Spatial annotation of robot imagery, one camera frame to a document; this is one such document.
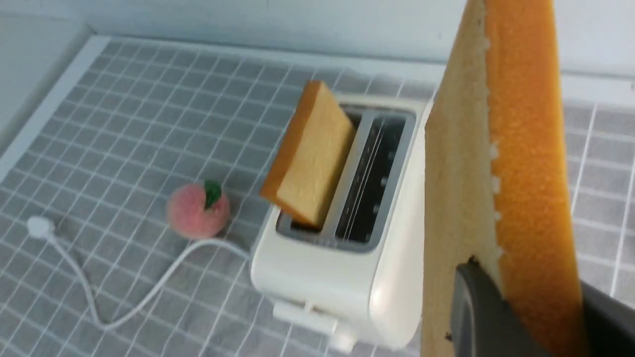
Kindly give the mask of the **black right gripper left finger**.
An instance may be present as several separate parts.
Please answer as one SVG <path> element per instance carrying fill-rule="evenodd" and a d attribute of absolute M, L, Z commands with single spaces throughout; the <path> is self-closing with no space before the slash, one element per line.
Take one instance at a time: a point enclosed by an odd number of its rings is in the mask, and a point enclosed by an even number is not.
<path fill-rule="evenodd" d="M 476 258 L 459 264 L 449 318 L 456 357 L 548 357 Z"/>

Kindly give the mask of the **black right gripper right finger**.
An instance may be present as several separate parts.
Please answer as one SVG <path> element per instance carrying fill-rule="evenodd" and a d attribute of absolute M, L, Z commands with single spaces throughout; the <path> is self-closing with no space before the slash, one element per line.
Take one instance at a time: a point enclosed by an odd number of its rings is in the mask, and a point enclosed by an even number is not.
<path fill-rule="evenodd" d="M 584 320 L 591 357 L 635 355 L 635 310 L 581 283 Z"/>

